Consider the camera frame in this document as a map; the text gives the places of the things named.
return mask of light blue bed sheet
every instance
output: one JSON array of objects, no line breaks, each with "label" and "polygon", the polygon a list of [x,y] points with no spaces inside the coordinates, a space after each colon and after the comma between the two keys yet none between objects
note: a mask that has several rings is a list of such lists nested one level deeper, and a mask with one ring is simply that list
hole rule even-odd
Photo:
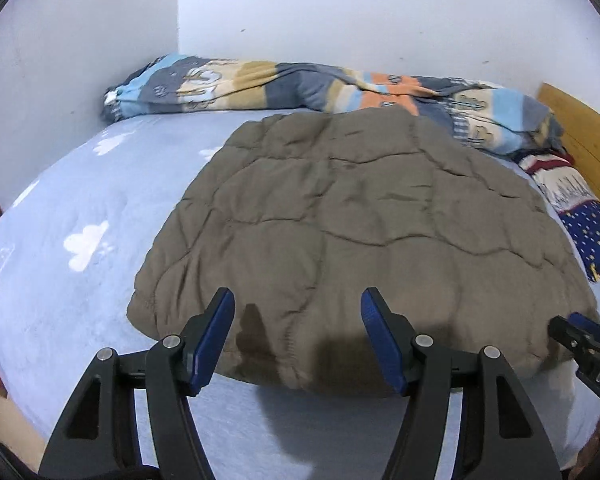
[{"label": "light blue bed sheet", "polygon": [[[123,354],[153,344],[125,315],[146,252],[232,131],[271,113],[116,123],[46,170],[5,211],[0,374],[43,436],[99,348]],[[592,288],[600,310],[600,283]],[[566,363],[526,384],[562,465],[586,443],[600,414],[600,401],[573,371]],[[406,402],[319,397],[215,375],[191,406],[218,480],[368,480],[382,476]],[[155,463],[146,397],[139,392],[136,404],[142,455]],[[453,394],[437,479],[451,475],[460,407],[461,394]]]}]

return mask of white wall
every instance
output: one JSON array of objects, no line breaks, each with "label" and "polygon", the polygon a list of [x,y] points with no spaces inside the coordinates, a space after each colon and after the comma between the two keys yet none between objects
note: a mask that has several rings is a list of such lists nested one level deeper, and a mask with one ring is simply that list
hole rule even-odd
[{"label": "white wall", "polygon": [[103,127],[107,86],[176,50],[177,0],[10,0],[0,13],[0,205]]},{"label": "white wall", "polygon": [[600,17],[588,0],[179,0],[187,54],[542,81],[600,112]]}]

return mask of pillow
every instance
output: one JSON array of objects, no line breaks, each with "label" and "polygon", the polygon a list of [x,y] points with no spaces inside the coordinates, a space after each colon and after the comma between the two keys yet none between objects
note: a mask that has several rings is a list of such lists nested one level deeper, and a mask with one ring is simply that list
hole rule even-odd
[{"label": "pillow", "polygon": [[600,200],[566,156],[527,153],[516,161],[557,211],[580,253],[589,280],[599,281]]}]

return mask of patterned blanket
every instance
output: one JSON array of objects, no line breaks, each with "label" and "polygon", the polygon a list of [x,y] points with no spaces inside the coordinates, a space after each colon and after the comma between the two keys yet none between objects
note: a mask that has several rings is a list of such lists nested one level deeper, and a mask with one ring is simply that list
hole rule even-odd
[{"label": "patterned blanket", "polygon": [[580,253],[587,277],[600,280],[600,200],[573,158],[548,151],[517,152],[513,160],[538,185]]},{"label": "patterned blanket", "polygon": [[359,72],[315,63],[275,63],[169,54],[109,88],[104,116],[199,110],[307,107],[330,113],[401,105],[429,116],[463,144],[506,155],[562,150],[551,110],[484,81]]}]

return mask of white cloud print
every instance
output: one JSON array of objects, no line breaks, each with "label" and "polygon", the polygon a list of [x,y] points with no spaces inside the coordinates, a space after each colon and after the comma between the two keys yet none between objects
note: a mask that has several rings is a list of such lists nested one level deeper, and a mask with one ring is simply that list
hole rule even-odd
[{"label": "white cloud print", "polygon": [[105,220],[100,225],[87,225],[81,233],[75,233],[65,238],[64,248],[74,254],[74,257],[69,260],[71,270],[83,272],[87,268],[107,229],[109,229],[109,222]]},{"label": "white cloud print", "polygon": [[205,157],[205,160],[207,162],[209,162],[211,160],[211,158],[220,151],[220,148],[222,148],[222,146],[216,146],[215,148],[211,148],[210,150],[200,150],[198,152],[199,155],[202,155],[203,157]]},{"label": "white cloud print", "polygon": [[18,204],[20,204],[20,202],[22,202],[29,193],[31,193],[31,191],[33,191],[33,188],[35,188],[38,185],[38,180],[35,182],[32,182],[31,184],[29,184],[27,186],[27,189],[25,189],[22,193],[20,193],[17,197],[16,200],[13,201],[13,204],[11,205],[11,207],[17,207]]},{"label": "white cloud print", "polygon": [[116,146],[121,144],[122,141],[125,140],[125,137],[129,136],[129,135],[131,135],[131,133],[119,134],[119,135],[116,135],[115,137],[109,137],[107,139],[99,140],[98,144],[93,149],[93,151],[98,156],[104,155],[105,153],[109,153],[111,150],[113,150],[113,148],[115,148]]}]

